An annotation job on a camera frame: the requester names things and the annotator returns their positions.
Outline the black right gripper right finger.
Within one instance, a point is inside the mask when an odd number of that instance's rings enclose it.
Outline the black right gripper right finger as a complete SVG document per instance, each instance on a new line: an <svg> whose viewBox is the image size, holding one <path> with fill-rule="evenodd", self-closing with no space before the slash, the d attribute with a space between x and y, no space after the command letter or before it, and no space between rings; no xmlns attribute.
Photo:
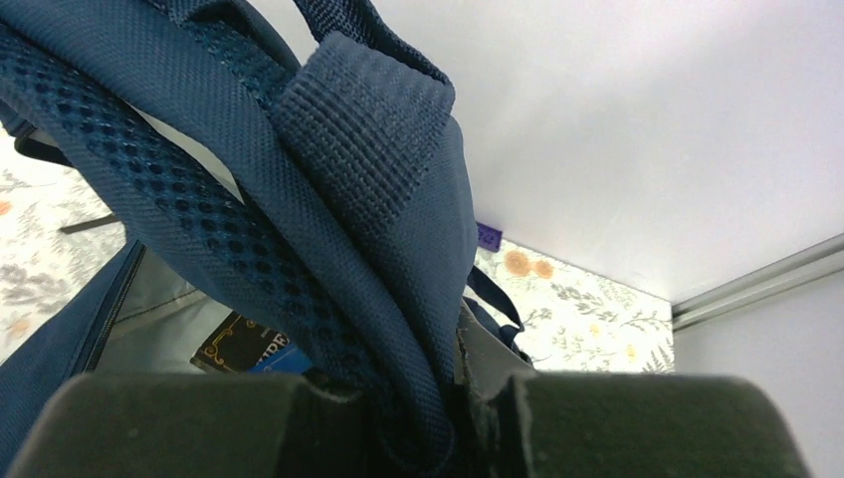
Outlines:
<svg viewBox="0 0 844 478"><path fill-rule="evenodd" d="M806 477L779 410L730 376L541 372L463 308L468 477Z"/></svg>

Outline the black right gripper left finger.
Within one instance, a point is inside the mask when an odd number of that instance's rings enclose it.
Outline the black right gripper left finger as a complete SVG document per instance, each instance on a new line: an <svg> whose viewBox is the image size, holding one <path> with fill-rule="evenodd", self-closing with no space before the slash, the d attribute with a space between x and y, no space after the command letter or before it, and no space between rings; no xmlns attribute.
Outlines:
<svg viewBox="0 0 844 478"><path fill-rule="evenodd" d="M300 375L86 373L47 402L12 477L373 477L360 394Z"/></svg>

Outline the Three Days to See book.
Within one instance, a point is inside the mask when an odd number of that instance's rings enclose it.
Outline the Three Days to See book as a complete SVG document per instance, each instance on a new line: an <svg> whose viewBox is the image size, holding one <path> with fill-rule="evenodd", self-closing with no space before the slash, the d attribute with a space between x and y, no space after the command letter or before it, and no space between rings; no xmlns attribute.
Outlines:
<svg viewBox="0 0 844 478"><path fill-rule="evenodd" d="M190 363L206 372L249 371L289 343L285 334L232 312L202 342Z"/></svg>

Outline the navy blue backpack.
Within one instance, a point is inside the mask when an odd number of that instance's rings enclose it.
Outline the navy blue backpack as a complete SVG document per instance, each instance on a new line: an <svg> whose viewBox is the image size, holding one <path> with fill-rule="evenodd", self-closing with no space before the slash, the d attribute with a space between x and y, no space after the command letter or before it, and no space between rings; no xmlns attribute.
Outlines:
<svg viewBox="0 0 844 478"><path fill-rule="evenodd" d="M128 238L2 366L4 476L80 375L283 373L190 363L237 312L311 360L294 375L360 394L373 477L468 477L462 309L529 361L518 321L464 297L514 311L474 264L454 88L371 3L297 7L304 64L244 1L2 3L6 129Z"/></svg>

